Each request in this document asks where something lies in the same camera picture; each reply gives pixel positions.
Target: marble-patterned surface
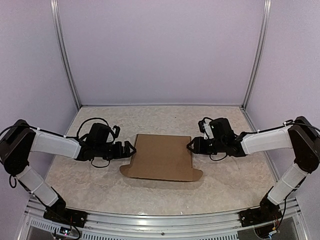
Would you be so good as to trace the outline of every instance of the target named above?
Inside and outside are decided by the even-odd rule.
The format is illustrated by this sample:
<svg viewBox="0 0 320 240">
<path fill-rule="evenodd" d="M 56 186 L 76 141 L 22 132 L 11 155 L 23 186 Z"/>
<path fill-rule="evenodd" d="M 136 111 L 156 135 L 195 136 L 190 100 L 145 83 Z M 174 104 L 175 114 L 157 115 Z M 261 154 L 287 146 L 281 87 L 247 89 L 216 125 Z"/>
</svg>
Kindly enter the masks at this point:
<svg viewBox="0 0 320 240">
<path fill-rule="evenodd" d="M 83 107 L 68 135 L 75 136 L 84 120 L 101 117 L 110 126 L 121 128 L 119 141 L 134 143 L 136 134 L 196 137 L 201 135 L 198 121 L 205 116 L 228 118 L 236 134 L 250 130 L 238 107 Z M 80 136 L 88 133 L 94 122 L 85 124 Z M 119 167 L 129 162 L 129 159 L 113 160 L 108 168 L 98 169 L 89 161 L 56 156 L 46 180 L 68 207 L 133 215 L 189 215 L 249 208 L 258 205 L 274 184 L 262 153 L 227 157 L 219 162 L 194 155 L 194 167 L 203 171 L 203 177 L 197 182 L 128 178 L 120 173 Z M 96 159 L 94 163 L 104 165 L 106 162 Z"/>
</svg>

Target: cardboard flap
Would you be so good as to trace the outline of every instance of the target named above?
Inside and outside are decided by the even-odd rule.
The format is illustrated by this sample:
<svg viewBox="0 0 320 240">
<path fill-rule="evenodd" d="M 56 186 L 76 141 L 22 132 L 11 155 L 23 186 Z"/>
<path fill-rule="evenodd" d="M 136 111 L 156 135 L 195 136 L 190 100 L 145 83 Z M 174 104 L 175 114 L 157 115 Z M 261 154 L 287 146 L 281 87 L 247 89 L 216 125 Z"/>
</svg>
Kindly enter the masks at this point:
<svg viewBox="0 0 320 240">
<path fill-rule="evenodd" d="M 192 155 L 186 146 L 189 136 L 138 134 L 136 154 L 120 172 L 130 178 L 192 182 L 203 172 L 193 169 Z"/>
</svg>

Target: table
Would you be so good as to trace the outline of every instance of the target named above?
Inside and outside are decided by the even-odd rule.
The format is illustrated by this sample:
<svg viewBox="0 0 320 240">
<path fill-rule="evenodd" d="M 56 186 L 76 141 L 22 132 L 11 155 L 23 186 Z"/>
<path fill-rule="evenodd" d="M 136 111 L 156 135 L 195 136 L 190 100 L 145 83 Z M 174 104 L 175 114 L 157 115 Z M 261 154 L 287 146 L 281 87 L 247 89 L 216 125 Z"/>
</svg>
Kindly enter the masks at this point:
<svg viewBox="0 0 320 240">
<path fill-rule="evenodd" d="M 75 136 L 80 124 L 92 117 L 105 118 L 121 128 L 117 141 L 134 143 L 136 134 L 200 136 L 203 117 L 228 118 L 236 134 L 250 131 L 238 107 L 222 106 L 117 106 L 82 107 L 69 131 Z M 88 133 L 87 122 L 80 136 Z M 193 166 L 203 171 L 196 182 L 134 179 L 123 176 L 119 167 L 130 159 L 112 160 L 108 168 L 94 168 L 56 156 L 46 181 L 70 208 L 129 215 L 192 215 L 224 212 L 257 206 L 273 186 L 271 171 L 262 153 L 227 157 L 213 162 L 208 156 L 193 155 Z M 96 159 L 94 164 L 106 161 Z"/>
</svg>

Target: white wall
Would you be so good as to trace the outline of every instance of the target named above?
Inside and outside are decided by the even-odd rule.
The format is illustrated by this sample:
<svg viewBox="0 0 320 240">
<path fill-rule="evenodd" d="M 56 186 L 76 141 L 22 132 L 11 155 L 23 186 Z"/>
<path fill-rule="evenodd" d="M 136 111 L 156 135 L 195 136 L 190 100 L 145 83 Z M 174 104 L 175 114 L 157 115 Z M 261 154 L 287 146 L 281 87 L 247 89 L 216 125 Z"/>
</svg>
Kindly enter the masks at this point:
<svg viewBox="0 0 320 240">
<path fill-rule="evenodd" d="M 264 2 L 59 1 L 82 104 L 242 104 Z"/>
<path fill-rule="evenodd" d="M 320 1 L 273 0 L 270 22 L 248 113 L 259 129 L 305 116 L 320 127 Z M 282 175 L 292 150 L 270 153 Z M 297 191 L 311 239 L 320 236 L 320 169 Z"/>
<path fill-rule="evenodd" d="M 50 1 L 5 0 L 0 7 L 0 130 L 18 119 L 65 133 L 76 114 L 55 35 Z M 32 154 L 44 176 L 52 156 Z M 0 239 L 12 240 L 29 195 L 11 189 L 0 166 Z"/>
</svg>

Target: brown cardboard sheet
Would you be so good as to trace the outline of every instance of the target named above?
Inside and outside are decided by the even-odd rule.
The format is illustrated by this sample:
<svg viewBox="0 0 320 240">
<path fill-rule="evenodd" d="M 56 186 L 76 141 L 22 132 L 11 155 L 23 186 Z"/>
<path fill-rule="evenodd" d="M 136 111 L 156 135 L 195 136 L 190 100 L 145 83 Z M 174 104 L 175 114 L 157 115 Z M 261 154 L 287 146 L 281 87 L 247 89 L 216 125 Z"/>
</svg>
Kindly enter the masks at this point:
<svg viewBox="0 0 320 240">
<path fill-rule="evenodd" d="M 192 154 L 186 147 L 190 141 L 190 136 L 138 134 L 136 154 L 120 172 L 138 179 L 198 181 L 203 172 L 193 168 Z"/>
</svg>

